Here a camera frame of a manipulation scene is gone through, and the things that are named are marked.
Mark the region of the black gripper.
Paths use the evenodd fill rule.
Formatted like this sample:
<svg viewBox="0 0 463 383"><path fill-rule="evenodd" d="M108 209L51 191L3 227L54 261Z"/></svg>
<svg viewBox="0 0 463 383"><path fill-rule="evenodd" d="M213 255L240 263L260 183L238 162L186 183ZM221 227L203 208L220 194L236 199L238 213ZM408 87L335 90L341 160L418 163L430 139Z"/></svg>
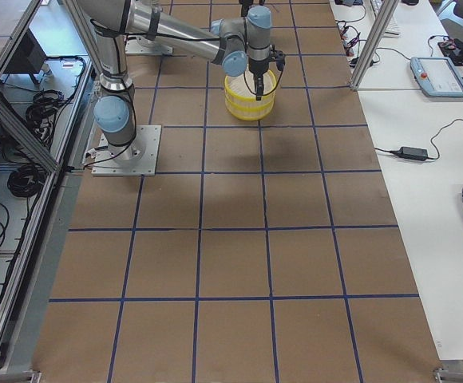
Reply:
<svg viewBox="0 0 463 383"><path fill-rule="evenodd" d="M263 97L264 81L263 76L269 69L269 59L254 60L248 59L248 68L253 75L253 81L255 86L255 99L261 101Z"/></svg>

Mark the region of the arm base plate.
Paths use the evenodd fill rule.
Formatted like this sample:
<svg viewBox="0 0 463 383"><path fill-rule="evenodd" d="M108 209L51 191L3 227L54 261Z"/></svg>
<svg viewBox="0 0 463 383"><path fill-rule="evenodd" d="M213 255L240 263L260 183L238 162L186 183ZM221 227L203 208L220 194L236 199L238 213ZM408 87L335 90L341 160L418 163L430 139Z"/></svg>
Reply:
<svg viewBox="0 0 463 383"><path fill-rule="evenodd" d="M91 165L93 176L154 176L160 145L160 125L139 125L132 144L119 156L123 148L108 144L104 134L100 137L96 164Z"/></svg>

